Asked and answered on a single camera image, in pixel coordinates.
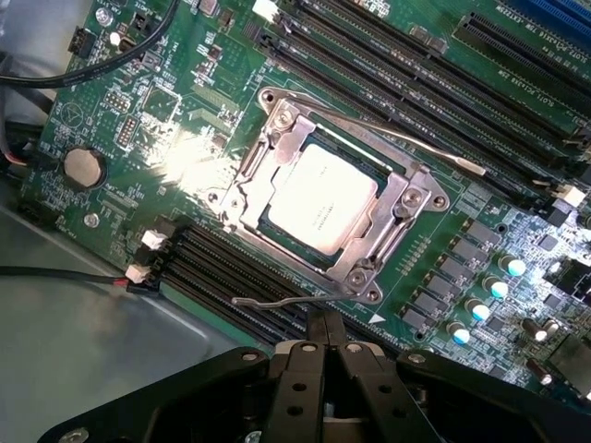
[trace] capacitor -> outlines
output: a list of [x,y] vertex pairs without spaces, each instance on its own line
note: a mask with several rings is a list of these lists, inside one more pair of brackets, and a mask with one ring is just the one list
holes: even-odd
[[552,375],[535,358],[528,358],[525,365],[542,385],[547,386],[552,382]]
[[540,328],[535,320],[531,318],[524,318],[521,322],[521,327],[525,333],[535,341],[544,341],[548,337],[548,333]]
[[465,302],[464,307],[476,321],[486,321],[490,317],[490,309],[488,309],[488,306],[477,298]]
[[542,326],[542,329],[548,334],[547,338],[552,337],[556,332],[558,332],[558,329],[560,328],[560,325],[551,318],[546,320],[546,323],[544,323],[544,326]]
[[457,344],[467,344],[470,341],[470,331],[459,321],[453,321],[447,325],[447,331]]
[[576,224],[583,229],[591,229],[591,214],[581,214],[576,218]]
[[507,272],[512,277],[521,277],[527,270],[527,265],[523,260],[512,256],[510,254],[504,255],[499,258],[499,268]]
[[482,281],[482,287],[493,297],[504,299],[509,293],[509,285],[496,275],[488,275]]

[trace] black ram slot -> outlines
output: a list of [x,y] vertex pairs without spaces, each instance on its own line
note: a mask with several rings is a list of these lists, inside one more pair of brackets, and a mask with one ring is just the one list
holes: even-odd
[[397,108],[403,113],[408,114],[412,119],[419,118],[421,114],[429,114],[430,120],[443,128],[443,134],[446,134],[447,137],[452,137],[454,143],[464,147],[464,152],[470,152],[473,149],[478,150],[480,155],[488,163],[497,164],[505,173],[510,171],[517,180],[523,181],[525,186],[531,186],[534,181],[542,181],[544,179],[544,177],[540,177],[522,164],[517,162],[507,164],[494,148],[485,145],[477,138],[469,137],[454,124],[443,120],[437,109],[433,109],[431,106],[425,106],[422,102],[417,103],[416,97],[410,94],[402,95],[401,91],[394,90],[392,84],[385,79],[374,75],[375,73],[367,72],[364,67],[351,64],[335,52],[327,51],[326,48],[321,47],[302,31],[292,30],[286,36],[286,39],[299,52],[312,55],[333,71],[348,77],[355,84],[362,86],[373,97],[378,98],[379,102],[376,105],[386,102],[391,111],[391,118],[397,115],[392,112],[392,108]]
[[[257,311],[232,305],[227,295],[227,288],[211,280],[210,275],[196,275],[196,257],[211,265],[211,272],[222,272],[223,275],[247,277],[250,288],[257,288],[257,299],[265,302],[277,302],[287,297],[309,296],[292,281],[288,281],[279,272],[263,264],[242,250],[228,244],[209,229],[193,224],[182,234],[179,243],[174,246],[172,258],[168,260],[163,273],[163,280],[180,293],[204,305],[214,314],[236,325],[244,332],[261,342],[274,346],[279,341],[304,339],[303,329],[306,326],[307,311],[301,305],[288,305],[281,310]],[[329,310],[331,307],[323,303],[312,303],[308,306],[318,310]],[[285,333],[285,321],[289,323]],[[369,330],[365,324],[344,313],[344,324],[347,334],[355,341],[376,342],[390,358],[396,358],[400,350],[377,332]]]
[[423,96],[438,104],[441,108],[448,108],[464,121],[478,128],[481,132],[489,133],[495,139],[514,151],[525,151],[529,159],[533,159],[543,168],[560,169],[564,159],[560,155],[548,151],[545,148],[537,148],[530,138],[511,130],[507,125],[500,123],[496,116],[474,106],[465,96],[442,86],[432,78],[416,77],[415,69],[409,68],[403,62],[386,57],[382,52],[359,39],[353,32],[343,28],[334,27],[330,21],[317,11],[312,11],[304,22],[308,29],[316,31],[319,35],[325,35],[328,39],[354,54],[357,58],[368,60],[369,63],[381,70],[389,77],[401,81],[406,87],[420,92]]
[[216,316],[241,329],[255,340],[269,346],[274,346],[277,342],[285,340],[281,334],[274,331],[268,332],[262,325],[257,325],[252,317],[222,301],[214,293],[204,291],[200,285],[195,284],[191,279],[186,278],[182,274],[167,271],[163,274],[162,279],[171,288],[179,291]]
[[[394,130],[405,132],[406,134],[432,144],[441,150],[448,150],[454,154],[463,155],[452,142],[444,142],[434,135],[438,132],[439,128],[429,128],[422,119],[417,122],[421,128],[417,128],[417,124],[407,124],[405,120],[398,119],[398,122],[393,121],[388,113],[381,110],[381,108],[377,108],[373,102],[365,97],[352,95],[351,90],[334,82],[334,80],[327,76],[326,73],[321,72],[313,66],[304,64],[292,54],[284,52],[279,48],[269,49],[269,47],[267,47],[266,49],[269,56],[274,58],[285,68],[307,80],[310,84],[316,85],[318,88],[332,93],[340,102],[349,105],[351,109],[357,110],[361,115],[364,115],[370,120],[377,123],[387,124]],[[517,190],[514,184],[507,183],[506,179],[503,177],[493,174],[487,174],[484,177],[470,175],[470,177],[484,187],[490,189],[500,198],[512,202],[514,206],[523,208],[527,211],[531,209],[531,205],[527,201],[528,199],[524,198],[523,193]]]
[[[367,42],[387,57],[393,57],[394,53],[399,53],[405,57],[414,58],[418,64],[436,77],[454,85],[455,88],[464,90],[474,99],[486,103],[490,108],[507,115],[513,121],[523,122],[523,125],[530,127],[533,133],[540,135],[556,146],[561,146],[563,140],[571,136],[570,133],[552,125],[520,103],[498,93],[462,68],[455,66],[442,57],[431,56],[426,46],[391,27],[350,0],[318,0],[313,4],[308,1],[300,3],[300,10],[303,12],[308,13],[316,7],[321,7],[333,16],[343,18],[345,21],[354,24],[356,28],[364,30]],[[324,17],[332,18],[330,15],[324,15]]]

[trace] black wire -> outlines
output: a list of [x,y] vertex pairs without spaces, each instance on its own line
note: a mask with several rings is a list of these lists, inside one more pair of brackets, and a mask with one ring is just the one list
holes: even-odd
[[56,88],[67,88],[69,86],[78,85],[95,78],[104,76],[109,72],[115,71],[117,68],[123,66],[136,58],[139,54],[148,51],[154,44],[156,44],[161,37],[168,31],[173,22],[176,11],[181,4],[181,0],[170,0],[170,5],[164,13],[163,20],[158,27],[146,39],[134,46],[129,51],[116,55],[109,60],[97,63],[96,65],[86,66],[79,70],[67,72],[60,76],[45,77],[45,78],[25,78],[0,76],[0,85],[13,86],[18,88],[34,88],[37,90],[48,90]]
[[0,277],[44,277],[47,279],[61,279],[87,281],[90,283],[115,284],[125,277],[108,277],[104,275],[87,274],[66,269],[29,268],[21,266],[0,266]]

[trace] red wire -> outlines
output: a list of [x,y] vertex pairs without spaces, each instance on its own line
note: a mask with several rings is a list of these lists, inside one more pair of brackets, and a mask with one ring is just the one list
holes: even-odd
[[117,279],[113,281],[113,286],[127,286],[129,284],[128,279]]

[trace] motherboard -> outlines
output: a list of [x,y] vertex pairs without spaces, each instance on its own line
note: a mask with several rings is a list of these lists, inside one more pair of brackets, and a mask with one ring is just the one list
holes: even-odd
[[[69,69],[166,8],[96,0]],[[289,287],[391,355],[591,411],[586,31],[574,1],[185,0],[152,49],[59,91],[19,206],[263,346],[303,337],[306,305],[258,310]]]

